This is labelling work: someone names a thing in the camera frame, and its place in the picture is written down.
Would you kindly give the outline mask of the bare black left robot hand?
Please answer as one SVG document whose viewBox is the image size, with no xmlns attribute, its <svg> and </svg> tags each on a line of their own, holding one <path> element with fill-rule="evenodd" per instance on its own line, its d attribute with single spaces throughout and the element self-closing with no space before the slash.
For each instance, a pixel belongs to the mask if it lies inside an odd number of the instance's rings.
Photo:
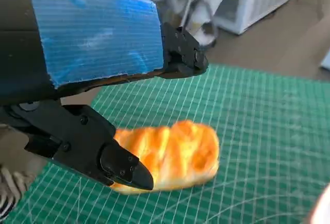
<svg viewBox="0 0 330 224">
<path fill-rule="evenodd" d="M 151 190 L 151 173 L 115 127 L 63 97 L 103 85 L 203 74 L 208 61 L 150 0 L 1 0 L 1 123 L 26 151 L 110 186 Z"/>
</svg>

